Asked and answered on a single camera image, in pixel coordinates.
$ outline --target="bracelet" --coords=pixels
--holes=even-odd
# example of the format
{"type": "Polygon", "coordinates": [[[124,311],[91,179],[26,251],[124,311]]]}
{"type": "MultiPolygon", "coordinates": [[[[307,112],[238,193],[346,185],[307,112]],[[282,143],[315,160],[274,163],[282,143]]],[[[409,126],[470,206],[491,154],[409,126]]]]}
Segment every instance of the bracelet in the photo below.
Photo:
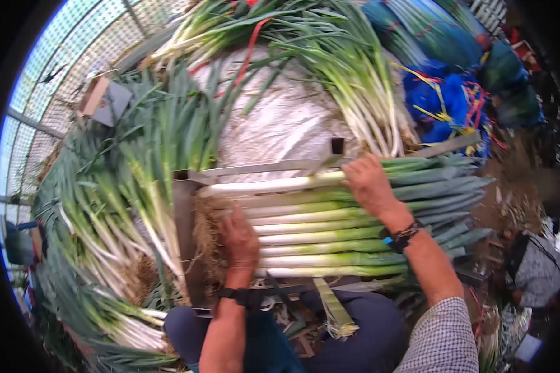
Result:
{"type": "Polygon", "coordinates": [[[386,235],[384,235],[383,237],[381,236],[380,238],[381,241],[387,244],[392,250],[394,250],[398,254],[402,254],[403,250],[408,246],[409,240],[413,238],[413,236],[416,235],[417,232],[419,232],[419,230],[421,230],[422,227],[423,227],[422,224],[419,223],[417,219],[415,219],[415,221],[413,221],[413,223],[405,230],[396,232],[392,236],[389,235],[389,233],[387,233],[386,235]]]}

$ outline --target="knee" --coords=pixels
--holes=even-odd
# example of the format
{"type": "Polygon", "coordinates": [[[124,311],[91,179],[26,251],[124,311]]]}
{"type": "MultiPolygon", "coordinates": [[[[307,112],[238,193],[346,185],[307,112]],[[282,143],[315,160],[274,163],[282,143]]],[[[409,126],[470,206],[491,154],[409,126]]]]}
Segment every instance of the knee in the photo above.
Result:
{"type": "Polygon", "coordinates": [[[189,306],[175,307],[164,318],[164,332],[168,338],[187,330],[193,324],[195,315],[189,306]]]}
{"type": "Polygon", "coordinates": [[[377,293],[365,293],[344,304],[344,308],[361,329],[384,341],[405,341],[406,325],[392,300],[377,293]]]}

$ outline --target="checkered shirt sleeve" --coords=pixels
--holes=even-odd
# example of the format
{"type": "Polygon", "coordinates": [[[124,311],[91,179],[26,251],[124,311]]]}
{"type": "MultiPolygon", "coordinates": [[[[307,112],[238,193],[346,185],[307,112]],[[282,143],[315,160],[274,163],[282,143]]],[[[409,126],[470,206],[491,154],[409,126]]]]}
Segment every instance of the checkered shirt sleeve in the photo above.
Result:
{"type": "Polygon", "coordinates": [[[462,298],[444,299],[421,316],[394,372],[479,372],[475,339],[462,298]]]}

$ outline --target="cardboard box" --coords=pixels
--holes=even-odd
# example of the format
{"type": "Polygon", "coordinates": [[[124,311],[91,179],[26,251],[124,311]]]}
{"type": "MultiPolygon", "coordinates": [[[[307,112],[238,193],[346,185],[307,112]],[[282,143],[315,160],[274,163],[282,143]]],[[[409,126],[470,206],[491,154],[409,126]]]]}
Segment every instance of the cardboard box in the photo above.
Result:
{"type": "Polygon", "coordinates": [[[114,83],[104,76],[97,76],[91,81],[79,103],[77,114],[87,115],[99,123],[113,127],[115,120],[124,113],[132,96],[133,94],[124,86],[114,83]]]}

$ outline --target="white plastic sheet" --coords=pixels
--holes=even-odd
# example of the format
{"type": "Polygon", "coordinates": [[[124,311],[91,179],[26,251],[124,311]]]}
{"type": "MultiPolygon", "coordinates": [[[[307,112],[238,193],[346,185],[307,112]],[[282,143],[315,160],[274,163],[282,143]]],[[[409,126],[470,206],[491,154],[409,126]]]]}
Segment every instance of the white plastic sheet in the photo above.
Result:
{"type": "MultiPolygon", "coordinates": [[[[221,79],[231,78],[241,67],[246,49],[240,49],[225,59],[221,79]]],[[[251,60],[268,56],[265,45],[256,45],[251,60]]],[[[221,136],[217,167],[247,164],[272,163],[282,159],[315,159],[326,142],[332,137],[343,137],[346,156],[356,158],[360,151],[358,141],[352,134],[343,115],[330,94],[320,83],[303,82],[295,79],[311,79],[300,69],[293,59],[287,64],[274,83],[265,91],[260,101],[243,115],[252,97],[259,94],[260,87],[272,74],[271,67],[262,68],[244,87],[235,102],[230,120],[221,136]]],[[[400,87],[401,71],[392,70],[397,92],[403,98],[400,87]]],[[[204,83],[209,68],[204,67],[196,74],[196,79],[204,83]]],[[[413,120],[400,103],[408,122],[413,120]]],[[[276,171],[221,178],[223,183],[256,182],[274,178],[291,177],[296,171],[276,171]]]]}

